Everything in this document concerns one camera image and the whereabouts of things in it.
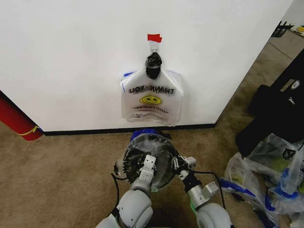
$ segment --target white wall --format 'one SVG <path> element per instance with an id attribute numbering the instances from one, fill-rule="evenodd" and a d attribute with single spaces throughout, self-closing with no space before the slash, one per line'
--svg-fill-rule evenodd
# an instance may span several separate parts
<path id="1" fill-rule="evenodd" d="M 151 126 L 121 118 L 120 80 L 147 32 L 183 74 L 180 124 L 215 123 L 292 0 L 0 2 L 0 89 L 44 131 Z"/>
<path id="2" fill-rule="evenodd" d="M 292 25 L 304 25 L 304 0 L 294 0 L 282 21 Z"/>

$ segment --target clear plastic bag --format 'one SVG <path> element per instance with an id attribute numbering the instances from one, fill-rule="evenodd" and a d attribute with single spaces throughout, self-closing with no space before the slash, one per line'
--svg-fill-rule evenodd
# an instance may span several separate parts
<path id="1" fill-rule="evenodd" d="M 304 212 L 288 214 L 291 228 L 304 228 Z"/>
<path id="2" fill-rule="evenodd" d="M 183 89 L 181 76 L 160 70 L 156 79 L 145 69 L 124 76 L 122 87 L 122 116 L 129 122 L 154 121 L 175 126 L 181 116 Z"/>
<path id="3" fill-rule="evenodd" d="M 297 190 L 303 179 L 302 142 L 291 144 L 270 134 L 244 159 L 252 171 L 266 174 L 277 187 L 272 189 L 282 196 L 290 196 Z"/>
<path id="4" fill-rule="evenodd" d="M 236 153 L 228 162 L 225 178 L 220 179 L 222 189 L 240 195 L 254 209 L 263 211 L 267 217 L 278 226 L 278 215 L 274 209 L 265 205 L 266 196 L 262 191 L 258 179 L 244 163 L 240 153 Z"/>
<path id="5" fill-rule="evenodd" d="M 156 131 L 142 133 L 133 138 L 123 156 L 116 162 L 114 171 L 121 178 L 127 177 L 129 182 L 133 183 L 139 177 L 140 168 L 147 154 L 156 157 L 156 173 L 151 182 L 151 191 L 157 192 L 173 179 L 172 159 L 178 156 L 178 152 L 168 139 Z"/>

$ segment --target black cable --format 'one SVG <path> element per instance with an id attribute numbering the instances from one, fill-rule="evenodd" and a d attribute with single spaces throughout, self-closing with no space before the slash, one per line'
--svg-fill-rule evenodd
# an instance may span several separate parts
<path id="1" fill-rule="evenodd" d="M 219 182 L 219 178 L 218 176 L 214 173 L 214 172 L 201 172 L 201 171 L 194 171 L 194 170 L 190 170 L 188 169 L 190 172 L 193 172 L 193 173 L 198 173 L 198 174 L 212 174 L 215 176 L 215 178 L 217 179 L 218 181 L 218 186 L 219 186 L 219 191 L 220 191 L 220 196 L 222 198 L 222 204 L 223 204 L 223 208 L 226 209 L 226 205 L 225 205 L 225 201 L 224 201 L 224 196 L 223 196 L 223 191 L 222 191 L 222 187 L 221 187 L 221 184 Z"/>
<path id="2" fill-rule="evenodd" d="M 116 177 L 113 173 L 111 173 L 111 176 L 113 177 L 113 180 L 114 180 L 114 182 L 115 182 L 116 195 L 117 195 L 115 207 L 113 208 L 113 210 L 112 210 L 112 212 L 111 212 L 111 213 L 113 213 L 113 212 L 116 210 L 116 208 L 117 208 L 117 206 L 118 206 L 118 203 L 119 203 L 119 187 L 118 187 L 117 180 L 119 180 L 119 181 L 124 181 L 124 180 L 126 180 L 126 179 L 128 179 L 128 178 L 127 178 L 127 177 L 126 177 L 126 178 L 119 178 L 119 177 Z"/>
<path id="3" fill-rule="evenodd" d="M 116 180 L 117 177 L 112 173 L 111 173 L 111 176 L 113 177 L 113 180 L 115 182 L 116 195 L 117 195 L 116 204 L 115 204 L 115 207 L 114 207 L 114 209 L 115 209 L 118 206 L 118 203 L 119 203 L 119 187 L 118 187 L 118 183 L 117 183 L 117 180 Z"/>

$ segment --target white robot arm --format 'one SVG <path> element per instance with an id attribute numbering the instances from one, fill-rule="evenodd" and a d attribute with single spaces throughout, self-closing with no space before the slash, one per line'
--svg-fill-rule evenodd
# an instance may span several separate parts
<path id="1" fill-rule="evenodd" d="M 147 155 L 139 178 L 131 185 L 119 201 L 117 208 L 96 228 L 143 228 L 150 221 L 153 210 L 150 200 L 151 181 L 156 158 Z"/>
<path id="2" fill-rule="evenodd" d="M 117 206 L 117 208 L 96 228 L 143 228 L 150 221 L 153 210 L 150 200 L 151 181 L 155 171 L 155 157 L 147 155 L 139 178 L 131 185 Z M 199 228 L 230 228 L 231 222 L 227 211 L 219 204 L 208 202 L 219 189 L 212 182 L 204 188 L 194 173 L 189 171 L 196 165 L 192 157 L 180 156 L 173 159 L 175 172 L 185 185 L 185 191 L 190 196 L 190 203 L 197 217 Z"/>

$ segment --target black tape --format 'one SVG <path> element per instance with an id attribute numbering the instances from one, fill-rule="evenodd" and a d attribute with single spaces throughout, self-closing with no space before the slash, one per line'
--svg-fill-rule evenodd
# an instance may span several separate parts
<path id="1" fill-rule="evenodd" d="M 153 52 L 146 60 L 146 73 L 151 79 L 156 79 L 161 71 L 161 57 L 157 52 Z"/>

